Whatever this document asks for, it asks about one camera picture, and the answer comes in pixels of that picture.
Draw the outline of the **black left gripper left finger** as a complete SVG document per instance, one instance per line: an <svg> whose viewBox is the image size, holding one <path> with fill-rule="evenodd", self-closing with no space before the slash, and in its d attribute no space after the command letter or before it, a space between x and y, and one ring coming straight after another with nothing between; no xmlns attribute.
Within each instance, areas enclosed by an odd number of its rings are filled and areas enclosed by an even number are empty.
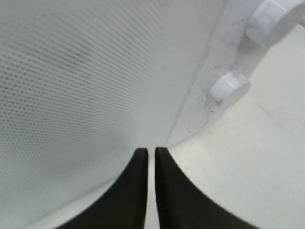
<svg viewBox="0 0 305 229"><path fill-rule="evenodd" d="M143 229L148 194L148 150L137 148L113 185L60 229Z"/></svg>

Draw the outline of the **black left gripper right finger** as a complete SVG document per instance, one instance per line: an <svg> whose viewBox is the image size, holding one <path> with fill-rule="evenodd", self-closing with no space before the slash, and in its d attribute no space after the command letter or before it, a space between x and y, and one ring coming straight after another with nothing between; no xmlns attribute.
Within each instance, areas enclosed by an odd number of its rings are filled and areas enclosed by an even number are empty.
<svg viewBox="0 0 305 229"><path fill-rule="evenodd" d="M253 225L228 212L183 173L169 150L155 150L155 194L162 229L252 229Z"/></svg>

